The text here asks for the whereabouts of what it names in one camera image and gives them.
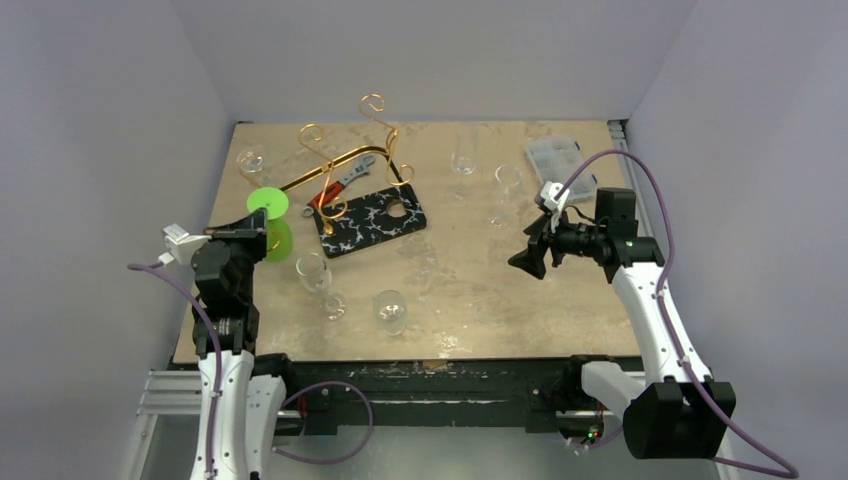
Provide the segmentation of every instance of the white wall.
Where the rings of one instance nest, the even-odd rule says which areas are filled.
[[[239,120],[627,118],[695,0],[173,0]]]
[[[627,125],[689,333],[735,418],[810,479],[846,472],[846,25],[844,1],[702,0]]]
[[[0,3],[0,478],[117,478],[179,329],[127,271],[208,219],[231,124],[173,7]]]

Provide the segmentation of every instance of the beige table surface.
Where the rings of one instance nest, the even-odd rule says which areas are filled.
[[[480,164],[465,180],[474,196],[468,205],[448,202],[462,175],[450,166],[456,132],[470,123],[401,123],[395,162],[415,168],[412,185],[427,215],[425,230],[329,260],[333,288],[344,295],[348,311],[335,322],[320,318],[315,297],[300,284],[296,258],[321,252],[311,218],[300,210],[320,191],[324,177],[289,192],[285,218],[294,235],[294,252],[279,263],[256,267],[254,301],[260,312],[256,353],[288,353],[295,360],[409,360],[516,358],[603,353],[638,355],[630,322],[603,271],[589,259],[569,257],[548,269],[544,281],[507,265],[527,237],[522,229],[540,212],[533,205],[538,181],[524,158],[528,140],[567,134],[585,156],[612,148],[605,122],[481,122]],[[210,225],[247,214],[245,200],[253,186],[239,175],[238,153],[263,145],[272,167],[264,180],[280,186],[320,164],[297,143],[301,124],[240,124],[230,145]],[[384,145],[387,129],[376,123],[327,124],[319,144],[331,156],[364,143]],[[354,181],[348,198],[386,188],[385,161],[371,175]],[[523,192],[511,206],[514,226],[496,230],[487,224],[495,168],[519,166]],[[350,164],[339,168],[341,178]],[[601,185],[624,186],[615,157],[590,167]],[[580,205],[594,213],[594,203]],[[382,333],[372,313],[373,297],[388,289],[409,302],[403,334]],[[174,361],[196,362],[191,340],[192,317],[186,312]]]

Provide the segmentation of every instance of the clear glass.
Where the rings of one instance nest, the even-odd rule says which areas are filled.
[[[386,290],[374,297],[374,315],[386,335],[403,333],[407,309],[406,298],[395,290]]]
[[[236,162],[242,174],[257,186],[273,186],[271,180],[271,162],[268,160],[268,152],[262,145],[251,145],[236,157]]]
[[[494,228],[511,226],[515,211],[510,208],[520,192],[523,175],[515,165],[501,165],[495,170],[495,205],[489,214],[489,225]]]
[[[461,129],[456,133],[456,144],[451,155],[451,167],[462,177],[456,189],[450,197],[451,204],[462,206],[471,198],[471,190],[468,187],[468,176],[474,173],[479,163],[478,139],[479,128],[475,124],[470,128]]]
[[[347,305],[340,294],[330,293],[333,273],[324,257],[317,253],[307,253],[297,259],[295,268],[303,286],[318,295],[321,313],[328,320],[340,319],[347,310]]]

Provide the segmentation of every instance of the wrench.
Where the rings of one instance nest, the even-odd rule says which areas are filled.
[[[356,180],[357,178],[368,175],[368,167],[373,165],[375,161],[374,155],[366,155],[364,157],[359,157],[353,161],[353,168],[342,177],[341,180],[337,182],[333,182],[327,187],[327,193],[324,195],[324,204],[332,202],[334,198],[336,198],[342,190],[344,190],[350,182]],[[300,212],[304,217],[310,217],[313,213],[315,213],[315,209],[318,208],[318,201],[321,199],[321,194],[315,195],[315,197],[309,201],[309,203],[303,207],[303,210]]]

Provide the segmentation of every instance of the black marble board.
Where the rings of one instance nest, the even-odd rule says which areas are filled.
[[[389,205],[396,200],[401,201],[406,210],[402,217],[389,215]],[[411,185],[391,187],[348,200],[345,215],[330,220],[332,235],[324,233],[318,212],[314,212],[312,218],[327,258],[346,255],[427,227],[427,217]]]

